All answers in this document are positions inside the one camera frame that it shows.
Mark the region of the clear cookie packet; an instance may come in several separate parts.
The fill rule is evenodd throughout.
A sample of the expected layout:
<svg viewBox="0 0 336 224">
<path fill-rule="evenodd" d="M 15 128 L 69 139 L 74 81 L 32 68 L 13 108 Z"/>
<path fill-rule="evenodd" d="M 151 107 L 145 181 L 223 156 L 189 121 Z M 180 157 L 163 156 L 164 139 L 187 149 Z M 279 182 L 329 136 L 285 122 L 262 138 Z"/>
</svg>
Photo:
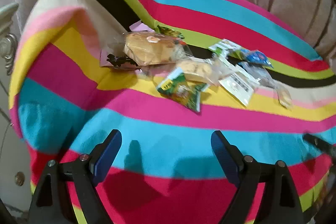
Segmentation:
<svg viewBox="0 0 336 224">
<path fill-rule="evenodd" d="M 277 93 L 280 105 L 286 109 L 293 107 L 290 92 L 281 84 L 277 84 L 265 68 L 261 65 L 251 64 L 246 61 L 241 61 L 238 65 L 251 75 L 259 85 L 274 89 Z"/>
</svg>

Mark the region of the white barcode snack packet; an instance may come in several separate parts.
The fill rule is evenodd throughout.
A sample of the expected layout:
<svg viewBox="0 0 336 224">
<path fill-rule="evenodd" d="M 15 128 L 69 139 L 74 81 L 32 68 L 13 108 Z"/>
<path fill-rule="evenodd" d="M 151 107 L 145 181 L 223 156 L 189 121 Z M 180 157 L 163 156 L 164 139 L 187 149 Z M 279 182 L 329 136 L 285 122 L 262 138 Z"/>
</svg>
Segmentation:
<svg viewBox="0 0 336 224">
<path fill-rule="evenodd" d="M 255 90 L 260 86 L 256 79 L 240 71 L 225 74 L 220 78 L 219 84 L 245 107 L 249 105 Z"/>
</svg>

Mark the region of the blue snack packet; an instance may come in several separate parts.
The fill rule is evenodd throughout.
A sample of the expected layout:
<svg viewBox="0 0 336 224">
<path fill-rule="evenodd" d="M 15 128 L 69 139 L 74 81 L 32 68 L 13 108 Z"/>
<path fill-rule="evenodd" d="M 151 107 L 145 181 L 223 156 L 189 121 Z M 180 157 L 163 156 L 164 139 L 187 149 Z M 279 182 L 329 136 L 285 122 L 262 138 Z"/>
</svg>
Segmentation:
<svg viewBox="0 0 336 224">
<path fill-rule="evenodd" d="M 238 55 L 246 62 L 269 67 L 269 68 L 273 67 L 268 57 L 264 53 L 258 50 L 250 51 L 250 50 L 242 49 L 239 51 Z"/>
</svg>

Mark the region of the small bun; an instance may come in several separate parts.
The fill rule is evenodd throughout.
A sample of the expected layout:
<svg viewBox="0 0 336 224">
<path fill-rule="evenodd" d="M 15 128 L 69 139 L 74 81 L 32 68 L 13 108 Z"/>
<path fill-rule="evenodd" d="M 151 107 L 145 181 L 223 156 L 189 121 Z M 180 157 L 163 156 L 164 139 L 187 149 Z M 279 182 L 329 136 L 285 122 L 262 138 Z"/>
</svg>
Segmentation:
<svg viewBox="0 0 336 224">
<path fill-rule="evenodd" d="M 143 67 L 142 71 L 148 76 L 167 76 L 174 69 L 181 68 L 188 81 L 219 85 L 219 81 L 226 76 L 236 72 L 237 69 L 227 60 L 219 57 L 212 59 L 199 59 L 196 57 L 186 57 L 178 60 L 175 64 L 149 65 Z"/>
</svg>

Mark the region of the green white snack packet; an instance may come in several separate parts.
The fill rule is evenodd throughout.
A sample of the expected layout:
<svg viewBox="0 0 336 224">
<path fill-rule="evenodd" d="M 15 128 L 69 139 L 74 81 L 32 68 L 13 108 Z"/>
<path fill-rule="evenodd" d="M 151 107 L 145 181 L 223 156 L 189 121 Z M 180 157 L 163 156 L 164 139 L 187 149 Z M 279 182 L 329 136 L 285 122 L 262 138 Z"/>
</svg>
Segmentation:
<svg viewBox="0 0 336 224">
<path fill-rule="evenodd" d="M 228 39 L 222 39 L 219 42 L 209 46 L 208 49 L 216 55 L 226 59 L 230 53 L 241 50 L 242 47 Z"/>
</svg>

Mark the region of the pink chocolate snack packet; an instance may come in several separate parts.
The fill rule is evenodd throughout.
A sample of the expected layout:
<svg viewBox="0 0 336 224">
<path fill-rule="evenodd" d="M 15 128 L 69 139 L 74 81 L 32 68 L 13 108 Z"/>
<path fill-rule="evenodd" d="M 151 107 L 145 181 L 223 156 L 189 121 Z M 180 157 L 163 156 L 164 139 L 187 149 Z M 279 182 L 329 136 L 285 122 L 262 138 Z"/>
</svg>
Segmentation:
<svg viewBox="0 0 336 224">
<path fill-rule="evenodd" d="M 105 50 L 100 52 L 100 67 L 111 67 L 114 69 L 136 70 L 139 65 L 128 56 L 117 57 Z"/>
</svg>

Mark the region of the green yellow snack packet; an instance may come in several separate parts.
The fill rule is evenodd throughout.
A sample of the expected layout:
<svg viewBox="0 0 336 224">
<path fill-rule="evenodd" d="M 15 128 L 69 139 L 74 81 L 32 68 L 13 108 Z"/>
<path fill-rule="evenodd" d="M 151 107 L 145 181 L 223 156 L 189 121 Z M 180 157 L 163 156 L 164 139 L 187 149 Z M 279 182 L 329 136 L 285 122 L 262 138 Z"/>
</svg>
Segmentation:
<svg viewBox="0 0 336 224">
<path fill-rule="evenodd" d="M 209 86 L 206 83 L 189 85 L 182 68 L 176 67 L 157 85 L 156 89 L 162 96 L 199 113 L 201 111 L 201 93 Z"/>
</svg>

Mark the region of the large bun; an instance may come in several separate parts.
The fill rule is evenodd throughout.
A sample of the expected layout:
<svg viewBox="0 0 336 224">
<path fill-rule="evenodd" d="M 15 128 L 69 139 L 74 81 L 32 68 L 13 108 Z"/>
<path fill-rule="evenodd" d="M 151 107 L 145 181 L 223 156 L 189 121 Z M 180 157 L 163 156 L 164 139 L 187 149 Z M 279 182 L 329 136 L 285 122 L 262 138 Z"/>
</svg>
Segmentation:
<svg viewBox="0 0 336 224">
<path fill-rule="evenodd" d="M 128 56 L 139 68 L 174 64 L 192 55 L 189 46 L 182 39 L 146 31 L 127 32 L 103 50 L 117 57 Z"/>
</svg>

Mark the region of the silver white cabinet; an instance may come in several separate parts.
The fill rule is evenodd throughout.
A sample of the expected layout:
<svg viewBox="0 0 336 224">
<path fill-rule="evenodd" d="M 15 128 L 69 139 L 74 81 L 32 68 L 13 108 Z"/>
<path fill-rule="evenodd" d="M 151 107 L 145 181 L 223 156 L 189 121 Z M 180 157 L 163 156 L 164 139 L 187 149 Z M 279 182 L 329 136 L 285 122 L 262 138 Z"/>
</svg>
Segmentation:
<svg viewBox="0 0 336 224">
<path fill-rule="evenodd" d="M 21 145 L 11 140 L 12 121 L 9 115 L 9 83 L 18 47 L 18 38 L 11 31 L 13 16 L 19 7 L 11 3 L 1 7 L 1 223 L 27 223 L 30 195 L 25 186 L 25 174 L 16 167 L 25 163 L 15 163 L 11 149 Z"/>
</svg>

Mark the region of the striped colourful blanket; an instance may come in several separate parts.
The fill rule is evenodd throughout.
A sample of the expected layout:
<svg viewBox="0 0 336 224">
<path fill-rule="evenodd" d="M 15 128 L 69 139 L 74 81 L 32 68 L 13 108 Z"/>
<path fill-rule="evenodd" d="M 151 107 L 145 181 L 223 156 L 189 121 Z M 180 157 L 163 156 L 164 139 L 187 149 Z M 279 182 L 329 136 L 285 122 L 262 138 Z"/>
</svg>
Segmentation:
<svg viewBox="0 0 336 224">
<path fill-rule="evenodd" d="M 100 50 L 137 21 L 179 31 L 206 50 L 228 39 L 259 50 L 293 98 L 260 88 L 243 106 L 221 87 L 195 113 L 135 71 L 100 66 Z M 246 0 L 38 0 L 9 88 L 10 116 L 30 153 L 31 184 L 49 160 L 67 162 L 120 130 L 122 145 L 98 194 L 115 223 L 218 223 L 234 194 L 212 152 L 220 130 L 256 160 L 286 162 L 303 209 L 317 199 L 330 160 L 302 141 L 335 142 L 335 74 L 303 37 Z"/>
</svg>

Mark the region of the green candy packet far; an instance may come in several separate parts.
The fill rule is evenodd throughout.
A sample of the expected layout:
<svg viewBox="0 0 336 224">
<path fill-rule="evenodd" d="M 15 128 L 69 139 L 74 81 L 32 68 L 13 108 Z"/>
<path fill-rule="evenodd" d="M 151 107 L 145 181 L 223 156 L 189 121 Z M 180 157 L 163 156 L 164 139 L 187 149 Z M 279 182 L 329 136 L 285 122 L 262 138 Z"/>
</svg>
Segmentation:
<svg viewBox="0 0 336 224">
<path fill-rule="evenodd" d="M 163 34 L 163 35 L 167 35 L 167 36 L 171 36 L 171 37 L 179 38 L 179 39 L 185 38 L 181 32 L 177 30 L 173 30 L 165 26 L 157 25 L 157 30 L 159 31 L 160 34 Z"/>
</svg>

